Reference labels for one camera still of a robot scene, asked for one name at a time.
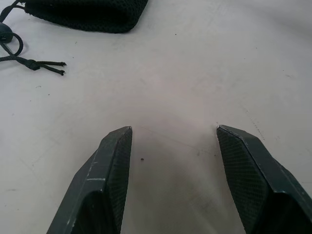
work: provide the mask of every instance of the drawstring cord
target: drawstring cord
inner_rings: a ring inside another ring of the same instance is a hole
[[[21,0],[16,0],[12,5],[7,6],[6,8],[3,9],[3,11],[0,14],[0,24],[5,20],[5,18],[8,16],[8,14],[12,11],[13,8],[24,9],[24,7],[17,5],[20,1]],[[11,42],[10,38],[13,38],[13,37],[15,37],[19,41],[19,49],[15,54],[13,54],[11,52],[11,50],[5,44],[5,43]],[[0,31],[0,46],[9,54],[9,56],[1,57],[0,62],[14,60],[14,61],[17,61],[20,64],[28,67],[29,69],[31,69],[33,71],[36,71],[36,70],[40,69],[41,67],[43,67],[43,68],[45,68],[51,72],[58,73],[62,76],[65,73],[65,71],[63,71],[63,70],[59,70],[59,69],[48,66],[48,65],[66,66],[65,62],[35,61],[32,59],[25,59],[25,58],[19,57],[19,55],[21,54],[21,52],[24,48],[24,43],[23,43],[23,40],[21,39],[21,37],[19,35],[17,35],[16,33],[13,33],[10,31],[5,31],[5,32]]]

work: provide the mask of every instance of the textured grip surface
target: textured grip surface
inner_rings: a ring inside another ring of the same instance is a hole
[[[269,186],[243,142],[223,129],[217,132],[226,178],[246,234],[253,233]]]
[[[113,211],[117,233],[121,231],[124,206],[129,180],[132,133],[126,132],[116,147],[111,171],[107,182],[107,195]]]

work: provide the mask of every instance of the white table surface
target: white table surface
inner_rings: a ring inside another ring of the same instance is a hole
[[[26,43],[21,56],[68,66],[61,77],[0,63],[1,233],[45,233],[75,172],[126,125],[124,234],[244,233],[218,124],[259,137],[312,195],[311,10],[309,0],[149,0],[135,29],[114,35],[14,9],[4,23]]]

